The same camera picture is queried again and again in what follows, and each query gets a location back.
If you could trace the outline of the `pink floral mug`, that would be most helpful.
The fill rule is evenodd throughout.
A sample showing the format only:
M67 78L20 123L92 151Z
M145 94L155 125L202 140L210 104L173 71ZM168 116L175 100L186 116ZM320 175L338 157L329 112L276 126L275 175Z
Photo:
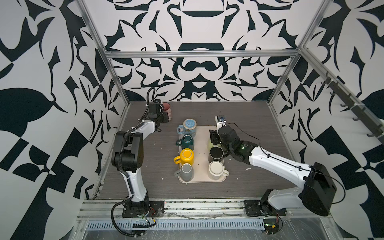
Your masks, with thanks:
M168 115L168 121L172 120L172 110L171 110L171 105L169 103L163 102L164 106L164 112L167 113Z

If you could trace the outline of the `light blue mug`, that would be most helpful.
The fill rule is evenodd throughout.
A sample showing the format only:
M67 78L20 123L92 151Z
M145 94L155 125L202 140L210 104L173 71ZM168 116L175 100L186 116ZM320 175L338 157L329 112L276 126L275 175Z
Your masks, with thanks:
M193 138L196 136L197 122L194 119L184 120L182 125L177 127L177 133L179 135L191 135Z

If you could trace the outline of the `dark green mug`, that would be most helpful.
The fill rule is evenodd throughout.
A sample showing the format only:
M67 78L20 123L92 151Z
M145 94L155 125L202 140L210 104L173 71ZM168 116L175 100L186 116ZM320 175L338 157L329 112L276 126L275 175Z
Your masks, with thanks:
M176 141L176 146L180 147L182 150L194 150L194 139L190 134L186 134L181 139Z

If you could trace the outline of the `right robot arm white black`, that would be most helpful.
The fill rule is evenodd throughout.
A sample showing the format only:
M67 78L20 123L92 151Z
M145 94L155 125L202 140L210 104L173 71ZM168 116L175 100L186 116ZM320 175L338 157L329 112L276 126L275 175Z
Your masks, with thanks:
M286 208L306 208L326 217L333 205L342 203L347 191L345 186L332 177L327 168L315 162L312 165L289 160L265 150L261 143L241 140L228 125L210 131L210 140L221 145L225 155L238 162L267 170L294 184L293 188L268 190L264 195L263 208L275 211Z

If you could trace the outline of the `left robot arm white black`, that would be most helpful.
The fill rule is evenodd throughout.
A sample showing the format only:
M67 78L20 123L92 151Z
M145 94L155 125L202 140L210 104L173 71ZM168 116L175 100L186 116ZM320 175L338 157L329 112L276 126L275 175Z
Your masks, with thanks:
M128 189L128 199L124 201L126 208L142 215L149 211L150 200L148 190L144 186L141 167L144 162L144 140L154 132L160 132L161 123L169 121L168 113L160 99L155 98L154 87L146 96L146 110L138 120L138 124L128 131L116 133L111 163L122 175Z

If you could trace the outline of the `light green mug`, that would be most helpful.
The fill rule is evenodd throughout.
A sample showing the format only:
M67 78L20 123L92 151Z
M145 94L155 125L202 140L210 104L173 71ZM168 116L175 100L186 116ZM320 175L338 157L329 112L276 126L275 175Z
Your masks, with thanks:
M214 144L212 143L211 140L209 140L208 141L208 150L210 150L213 146L214 146Z

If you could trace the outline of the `black mug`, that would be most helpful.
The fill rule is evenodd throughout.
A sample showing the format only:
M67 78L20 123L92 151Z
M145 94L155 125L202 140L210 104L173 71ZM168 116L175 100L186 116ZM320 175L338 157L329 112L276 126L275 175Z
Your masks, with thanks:
M209 150L209 163L220 162L223 163L224 159L228 157L229 154L223 150L220 146L212 146Z

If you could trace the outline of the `white mug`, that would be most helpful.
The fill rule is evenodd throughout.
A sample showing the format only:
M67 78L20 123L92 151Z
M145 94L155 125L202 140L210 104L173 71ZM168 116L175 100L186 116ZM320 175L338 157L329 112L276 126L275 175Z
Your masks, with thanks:
M221 162L213 161L209 164L209 177L214 181L219 181L224 177L228 177L230 175L229 171L227 171L224 165Z

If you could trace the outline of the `yellow mug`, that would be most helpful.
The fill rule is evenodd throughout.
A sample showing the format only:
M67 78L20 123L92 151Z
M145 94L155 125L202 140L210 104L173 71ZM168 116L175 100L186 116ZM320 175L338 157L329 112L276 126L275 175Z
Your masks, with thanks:
M191 166L194 164L194 152L191 149L183 149L179 156L174 158L175 164L180 164L181 166L184 164L190 164Z

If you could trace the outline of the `grey mug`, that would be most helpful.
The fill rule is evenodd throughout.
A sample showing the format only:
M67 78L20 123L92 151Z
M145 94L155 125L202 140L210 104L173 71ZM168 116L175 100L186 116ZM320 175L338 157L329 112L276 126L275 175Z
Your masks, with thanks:
M174 172L174 176L178 177L182 183L190 182L194 177L194 169L191 164L183 164L177 171Z

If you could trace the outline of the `beige serving tray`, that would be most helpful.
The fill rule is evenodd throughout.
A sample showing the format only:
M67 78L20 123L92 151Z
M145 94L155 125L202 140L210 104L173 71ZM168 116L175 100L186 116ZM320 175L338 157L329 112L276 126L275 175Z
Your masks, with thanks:
M226 177L219 181L214 181L209 177L209 150L208 141L210 140L209 130L217 130L216 126L197 126L196 136L194 137L194 177L191 183L220 183L226 180Z

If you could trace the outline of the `green light controller board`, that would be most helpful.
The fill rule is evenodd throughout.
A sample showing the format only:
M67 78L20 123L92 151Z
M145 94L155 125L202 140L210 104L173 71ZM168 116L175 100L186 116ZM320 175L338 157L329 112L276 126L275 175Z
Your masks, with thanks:
M264 234L269 236L276 235L284 226L284 222L277 218L277 219L264 219L264 230L262 231Z

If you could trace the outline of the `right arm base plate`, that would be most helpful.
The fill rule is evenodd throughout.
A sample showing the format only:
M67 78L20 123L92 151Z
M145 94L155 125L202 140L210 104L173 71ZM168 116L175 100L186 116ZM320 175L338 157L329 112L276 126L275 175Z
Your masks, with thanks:
M245 200L245 212L248 217L286 216L286 209L276 210L267 201Z

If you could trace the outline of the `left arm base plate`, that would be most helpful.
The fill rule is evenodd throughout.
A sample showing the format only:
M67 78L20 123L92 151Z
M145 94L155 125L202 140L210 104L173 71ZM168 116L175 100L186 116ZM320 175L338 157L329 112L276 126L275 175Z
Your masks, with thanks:
M156 217L164 212L164 201L129 201L124 204L122 213L123 218L136 218L140 216Z

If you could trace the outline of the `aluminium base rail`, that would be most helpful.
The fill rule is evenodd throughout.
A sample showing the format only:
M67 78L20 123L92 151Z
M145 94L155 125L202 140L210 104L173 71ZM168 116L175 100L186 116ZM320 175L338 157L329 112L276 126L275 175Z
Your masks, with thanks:
M121 200L101 199L83 202L77 220L108 220L111 209ZM156 217L179 219L247 218L245 199L164 199Z

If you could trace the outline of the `wall hook rail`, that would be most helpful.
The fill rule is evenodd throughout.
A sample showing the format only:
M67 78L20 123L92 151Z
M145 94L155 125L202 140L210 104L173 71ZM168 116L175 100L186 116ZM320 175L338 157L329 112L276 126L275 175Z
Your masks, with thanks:
M321 77L324 79L322 82L323 87L327 87L331 90L330 100L328 103L329 112L331 113L332 101L335 97L338 97L342 103L341 108L347 111L352 111L356 116L353 120L360 121L370 131L367 134L369 138L376 138L378 141L384 144L384 122L380 120L369 108L365 105L353 92L346 87L343 81L332 78L329 72L322 74Z

